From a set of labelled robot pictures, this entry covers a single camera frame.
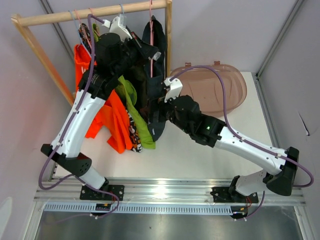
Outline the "olive green shorts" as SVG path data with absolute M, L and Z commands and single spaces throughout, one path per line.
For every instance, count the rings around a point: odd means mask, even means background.
M 150 62 L 144 65 L 134 65 L 124 73 L 124 78 L 128 80 L 136 91 L 135 109 L 141 115 L 147 125 L 150 124 L 148 112 L 148 91 L 147 82 L 150 74 Z

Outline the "navy blue shorts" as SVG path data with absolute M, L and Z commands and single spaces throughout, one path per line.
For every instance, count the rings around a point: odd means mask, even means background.
M 149 77 L 147 80 L 147 96 L 148 96 L 148 111 L 149 111 L 149 102 L 153 99 L 159 99 L 164 97 L 165 89 L 162 82 L 165 79 L 165 56 L 167 50 L 167 39 L 163 30 L 162 24 L 152 16 L 153 22 L 153 46 L 157 47 L 160 51 L 160 57 L 158 60 L 153 61 L 153 77 Z M 149 23 L 146 24 L 142 40 L 145 43 L 150 43 L 150 27 Z M 147 125 L 147 129 L 152 137 L 152 140 L 157 141 L 162 135 L 165 129 L 165 122 L 150 123 Z

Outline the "blue wire hanger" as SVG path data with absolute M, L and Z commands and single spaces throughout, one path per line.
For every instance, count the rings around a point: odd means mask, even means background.
M 125 15 L 124 6 L 122 4 L 119 4 L 119 5 L 120 5 L 120 8 L 121 8 L 121 14 Z

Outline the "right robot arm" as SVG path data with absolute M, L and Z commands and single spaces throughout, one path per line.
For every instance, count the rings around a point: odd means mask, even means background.
M 244 203 L 253 194 L 269 190 L 288 197 L 292 194 L 299 151 L 284 150 L 247 139 L 216 117 L 203 114 L 190 96 L 151 100 L 149 118 L 154 122 L 170 121 L 197 144 L 238 155 L 262 169 L 249 175 L 235 176 L 229 187 L 212 188 L 216 203 Z

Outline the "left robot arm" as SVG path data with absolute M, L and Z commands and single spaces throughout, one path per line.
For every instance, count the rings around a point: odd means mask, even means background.
M 109 181 L 93 167 L 92 160 L 81 153 L 81 146 L 92 121 L 118 86 L 118 79 L 131 67 L 145 64 L 161 55 L 156 46 L 142 41 L 134 32 L 122 39 L 105 33 L 92 46 L 92 62 L 78 84 L 74 104 L 56 138 L 43 144 L 41 152 L 84 186 L 97 200 L 109 193 Z

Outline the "pink wire hanger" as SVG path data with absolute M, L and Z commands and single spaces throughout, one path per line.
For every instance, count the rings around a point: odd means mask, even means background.
M 154 32 L 153 32 L 153 20 L 152 20 L 152 5 L 153 5 L 153 1 L 149 0 L 149 30 L 150 30 L 150 34 L 149 34 L 149 43 L 151 46 L 153 46 L 154 43 Z M 153 77 L 153 58 L 150 60 L 150 77 Z

